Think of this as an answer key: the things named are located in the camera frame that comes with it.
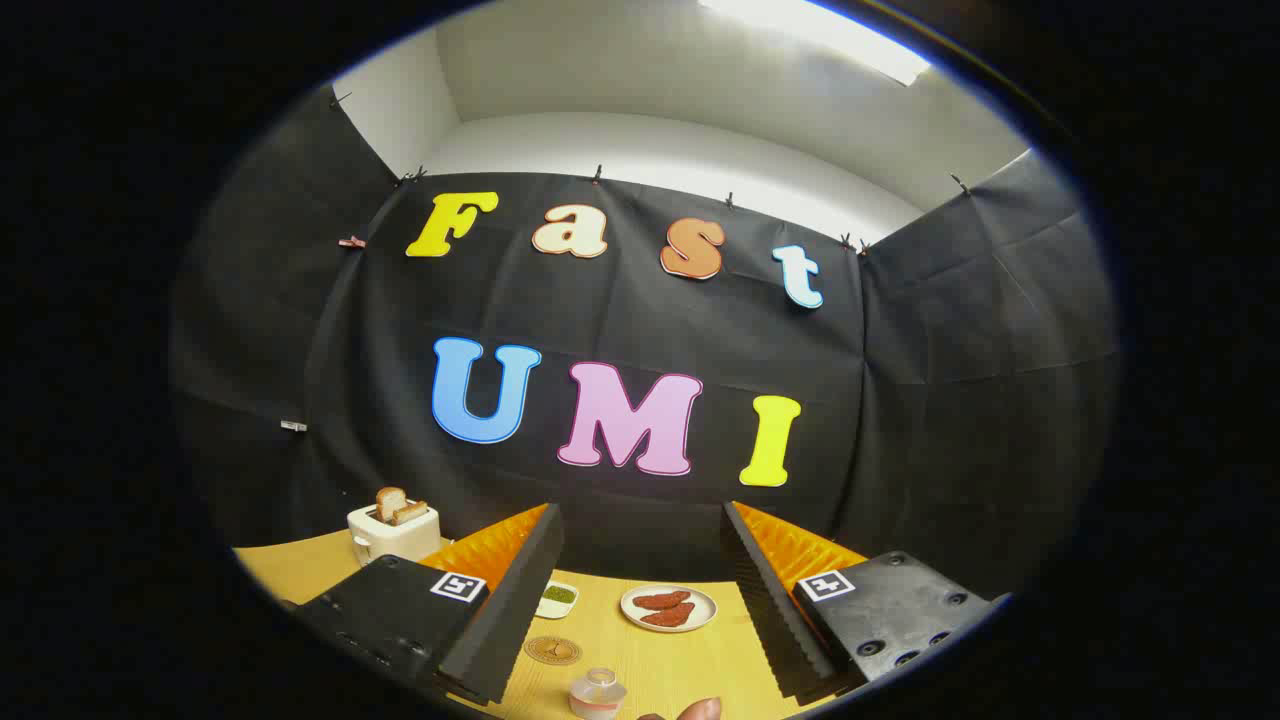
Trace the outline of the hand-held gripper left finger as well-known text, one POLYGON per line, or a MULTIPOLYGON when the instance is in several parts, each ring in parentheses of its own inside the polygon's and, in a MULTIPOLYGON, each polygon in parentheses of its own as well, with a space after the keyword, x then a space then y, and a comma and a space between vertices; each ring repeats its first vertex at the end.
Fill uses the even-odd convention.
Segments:
POLYGON ((541 503, 421 560, 374 559, 293 614, 402 685, 499 702, 563 546, 559 505, 541 503))

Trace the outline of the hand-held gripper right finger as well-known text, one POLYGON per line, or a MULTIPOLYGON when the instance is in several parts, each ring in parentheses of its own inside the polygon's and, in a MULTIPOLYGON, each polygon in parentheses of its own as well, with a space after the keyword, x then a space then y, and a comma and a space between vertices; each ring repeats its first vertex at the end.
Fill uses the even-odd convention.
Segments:
POLYGON ((737 501, 722 507, 721 544, 778 688, 800 705, 883 685, 1005 603, 910 553, 865 557, 737 501))

